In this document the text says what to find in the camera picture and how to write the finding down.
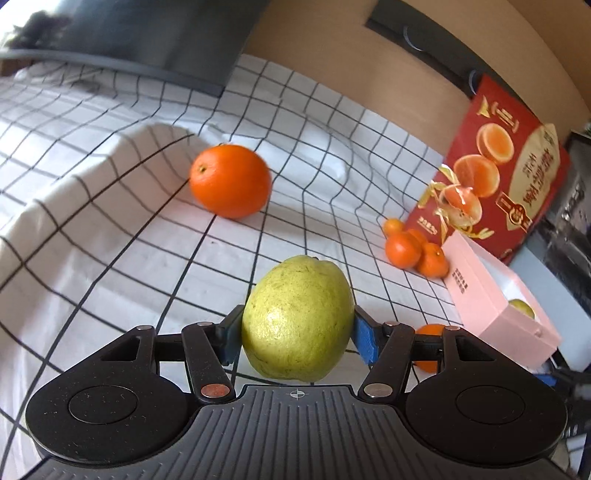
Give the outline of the red egg gift box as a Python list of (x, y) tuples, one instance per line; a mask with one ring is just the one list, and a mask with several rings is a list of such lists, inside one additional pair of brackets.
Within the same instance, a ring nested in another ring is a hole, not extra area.
[(547, 212), (569, 165), (555, 125), (483, 76), (407, 225), (437, 244), (463, 233), (508, 263)]

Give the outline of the black monitor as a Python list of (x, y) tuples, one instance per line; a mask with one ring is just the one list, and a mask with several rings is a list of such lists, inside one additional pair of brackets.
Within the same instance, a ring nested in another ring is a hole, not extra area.
[(106, 67), (222, 95), (262, 0), (4, 1), (1, 56)]

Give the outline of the yellow-green guava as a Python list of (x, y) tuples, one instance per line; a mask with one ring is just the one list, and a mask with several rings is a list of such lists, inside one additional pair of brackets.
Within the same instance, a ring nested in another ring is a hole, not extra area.
[(335, 263), (300, 255), (260, 279), (242, 313), (242, 347), (267, 378), (317, 382), (353, 332), (352, 289)]

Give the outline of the small mandarin front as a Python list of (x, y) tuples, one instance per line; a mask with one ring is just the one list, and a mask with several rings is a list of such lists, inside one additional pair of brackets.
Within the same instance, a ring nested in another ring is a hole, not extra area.
[(423, 247), (415, 236), (408, 232), (394, 232), (388, 237), (385, 247), (389, 261), (399, 269), (414, 268), (420, 261)]

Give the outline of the black wall socket strip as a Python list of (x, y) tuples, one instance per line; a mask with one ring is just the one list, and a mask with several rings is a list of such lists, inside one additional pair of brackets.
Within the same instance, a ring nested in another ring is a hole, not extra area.
[(517, 92), (478, 54), (426, 14), (405, 1), (379, 1), (366, 26), (401, 46), (472, 99), (484, 76), (514, 98)]

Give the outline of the pink cardboard box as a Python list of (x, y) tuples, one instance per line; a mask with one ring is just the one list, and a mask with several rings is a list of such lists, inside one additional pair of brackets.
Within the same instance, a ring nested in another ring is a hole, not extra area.
[[(459, 231), (443, 244), (450, 263), (444, 278), (464, 328), (519, 365), (539, 369), (560, 346), (557, 329), (520, 277)], [(508, 301), (522, 299), (533, 320)]]

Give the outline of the small mandarin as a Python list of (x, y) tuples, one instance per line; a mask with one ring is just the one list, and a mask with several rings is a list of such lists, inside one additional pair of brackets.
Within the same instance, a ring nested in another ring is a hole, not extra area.
[(389, 261), (399, 269), (414, 268), (420, 261), (423, 247), (415, 236), (408, 232), (394, 232), (388, 237), (385, 247)]
[(425, 373), (437, 374), (439, 371), (439, 357), (436, 350), (442, 346), (444, 330), (443, 324), (428, 324), (416, 331), (419, 344), (418, 353), (414, 355), (414, 364)]
[(393, 234), (403, 232), (405, 223), (397, 218), (389, 218), (383, 224), (384, 235), (389, 238)]
[(442, 279), (448, 275), (450, 264), (438, 244), (427, 242), (423, 245), (422, 256), (415, 270), (427, 278)]

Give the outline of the small mandarin back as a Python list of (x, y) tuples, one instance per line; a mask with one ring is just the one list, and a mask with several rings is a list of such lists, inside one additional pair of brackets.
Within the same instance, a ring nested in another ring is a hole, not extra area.
[(383, 224), (384, 235), (389, 238), (393, 234), (403, 232), (405, 223), (397, 218), (389, 218)]

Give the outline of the large orange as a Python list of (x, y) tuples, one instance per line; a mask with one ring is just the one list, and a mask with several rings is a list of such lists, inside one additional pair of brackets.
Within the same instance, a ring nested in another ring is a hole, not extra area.
[(206, 210), (228, 219), (259, 212), (271, 192), (270, 169), (263, 158), (231, 144), (202, 151), (192, 163), (188, 183)]

